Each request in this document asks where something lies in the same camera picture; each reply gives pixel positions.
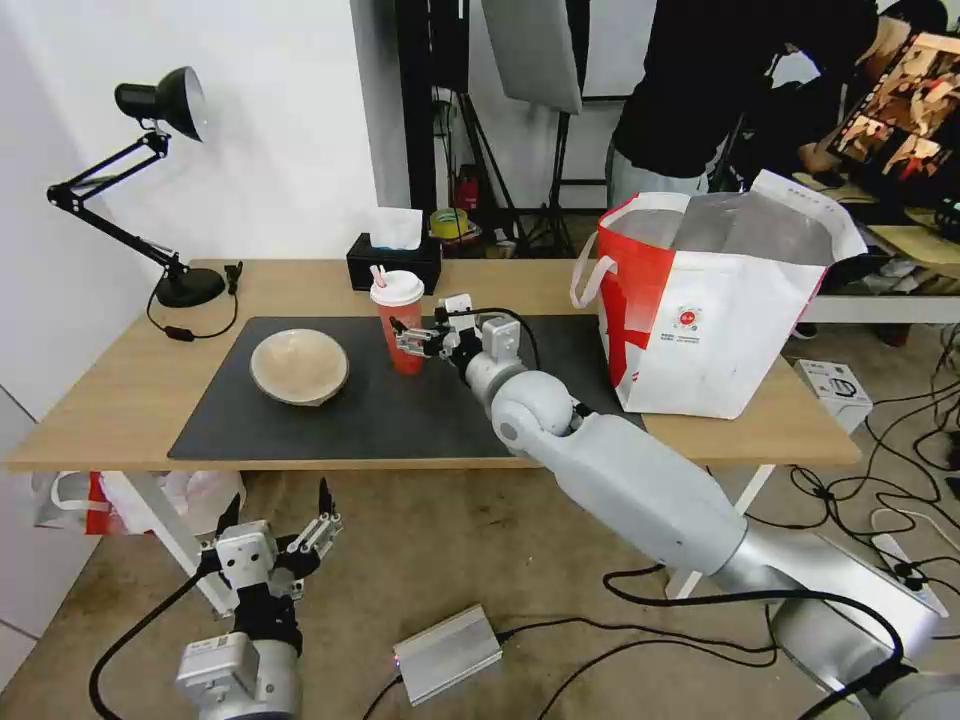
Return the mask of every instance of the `tissue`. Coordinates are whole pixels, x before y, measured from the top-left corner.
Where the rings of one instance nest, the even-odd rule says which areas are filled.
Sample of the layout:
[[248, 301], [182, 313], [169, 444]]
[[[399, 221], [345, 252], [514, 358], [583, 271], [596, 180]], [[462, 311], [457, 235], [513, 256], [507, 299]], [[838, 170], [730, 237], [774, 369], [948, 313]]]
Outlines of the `tissue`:
[[370, 213], [370, 245], [391, 250], [416, 250], [423, 232], [423, 211], [375, 208]]

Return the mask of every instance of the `bag handle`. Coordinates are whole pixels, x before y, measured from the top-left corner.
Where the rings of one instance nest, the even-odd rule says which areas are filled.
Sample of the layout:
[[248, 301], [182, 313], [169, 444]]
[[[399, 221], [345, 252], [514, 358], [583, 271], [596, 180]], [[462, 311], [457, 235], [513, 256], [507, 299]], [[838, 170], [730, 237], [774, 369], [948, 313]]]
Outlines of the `bag handle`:
[[72, 473], [59, 473], [50, 486], [50, 501], [61, 510], [68, 512], [110, 512], [110, 503], [92, 500], [64, 500], [60, 497], [60, 480]]
[[583, 292], [580, 295], [577, 295], [577, 285], [580, 284], [580, 278], [583, 277], [583, 268], [587, 264], [587, 258], [590, 255], [590, 251], [593, 249], [593, 243], [597, 240], [597, 233], [593, 233], [590, 238], [587, 240], [586, 244], [583, 246], [583, 250], [580, 252], [580, 257], [577, 258], [577, 262], [573, 266], [573, 278], [570, 280], [570, 302], [573, 303], [573, 306], [578, 310], [585, 308], [593, 299], [597, 296], [597, 293], [600, 291], [600, 282], [603, 280], [603, 276], [608, 272], [617, 271], [617, 261], [612, 257], [604, 255], [602, 258], [597, 260], [597, 264], [593, 268], [593, 272], [590, 273], [590, 277], [587, 279], [587, 284], [583, 288]]

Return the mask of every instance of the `white table leg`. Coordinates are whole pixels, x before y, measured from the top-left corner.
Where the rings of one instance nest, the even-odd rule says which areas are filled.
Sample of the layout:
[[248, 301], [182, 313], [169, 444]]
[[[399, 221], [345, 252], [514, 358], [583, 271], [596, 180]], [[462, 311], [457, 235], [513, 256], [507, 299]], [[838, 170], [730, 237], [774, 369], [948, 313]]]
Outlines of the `white table leg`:
[[[761, 465], [753, 474], [753, 477], [747, 482], [747, 486], [740, 493], [740, 497], [734, 503], [734, 509], [743, 515], [750, 507], [751, 503], [760, 494], [760, 489], [766, 484], [767, 478], [773, 472], [776, 465]], [[678, 571], [670, 574], [670, 582], [667, 583], [666, 595], [671, 600], [690, 597], [690, 593], [700, 582], [703, 573]]]
[[[116, 473], [115, 482], [126, 483], [128, 495], [136, 497], [140, 510], [150, 517], [150, 529], [184, 572], [193, 575], [200, 562], [200, 542], [163, 494], [157, 479], [148, 473]], [[230, 615], [237, 605], [237, 594], [217, 575], [204, 578], [197, 587], [221, 617]]]

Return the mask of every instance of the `cardboard box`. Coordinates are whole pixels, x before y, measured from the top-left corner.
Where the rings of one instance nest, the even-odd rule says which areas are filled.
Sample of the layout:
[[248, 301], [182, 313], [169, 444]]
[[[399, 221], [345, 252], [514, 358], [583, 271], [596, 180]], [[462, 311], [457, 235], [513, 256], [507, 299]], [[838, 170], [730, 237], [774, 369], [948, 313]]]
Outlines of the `cardboard box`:
[[856, 430], [873, 410], [873, 401], [847, 365], [797, 360], [796, 369], [848, 434]]

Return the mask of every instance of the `computer screen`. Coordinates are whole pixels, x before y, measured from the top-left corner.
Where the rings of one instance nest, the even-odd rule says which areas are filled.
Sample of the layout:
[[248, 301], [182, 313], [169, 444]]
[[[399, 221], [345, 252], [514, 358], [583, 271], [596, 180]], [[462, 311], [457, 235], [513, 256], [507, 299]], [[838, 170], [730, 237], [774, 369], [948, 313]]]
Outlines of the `computer screen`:
[[958, 106], [960, 39], [920, 33], [850, 114], [830, 150], [887, 187], [933, 191], [953, 174], [944, 168], [960, 161]]

